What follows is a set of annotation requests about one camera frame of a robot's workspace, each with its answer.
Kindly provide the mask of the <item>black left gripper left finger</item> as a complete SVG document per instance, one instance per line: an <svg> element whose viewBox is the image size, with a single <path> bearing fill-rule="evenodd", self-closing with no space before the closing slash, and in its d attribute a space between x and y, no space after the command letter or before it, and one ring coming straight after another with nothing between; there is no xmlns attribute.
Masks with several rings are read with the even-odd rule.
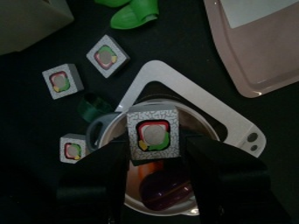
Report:
<svg viewBox="0 0 299 224"><path fill-rule="evenodd" d="M121 224L128 143L114 140L85 156L60 178L56 224Z"/></svg>

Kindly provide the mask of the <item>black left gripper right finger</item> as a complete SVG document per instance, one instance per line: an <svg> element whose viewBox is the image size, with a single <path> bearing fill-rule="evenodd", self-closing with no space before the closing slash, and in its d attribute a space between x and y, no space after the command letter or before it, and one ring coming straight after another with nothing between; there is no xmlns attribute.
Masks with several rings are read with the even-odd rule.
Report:
<svg viewBox="0 0 299 224"><path fill-rule="evenodd" d="M291 224L256 157L204 136L184 138L184 156L200 224Z"/></svg>

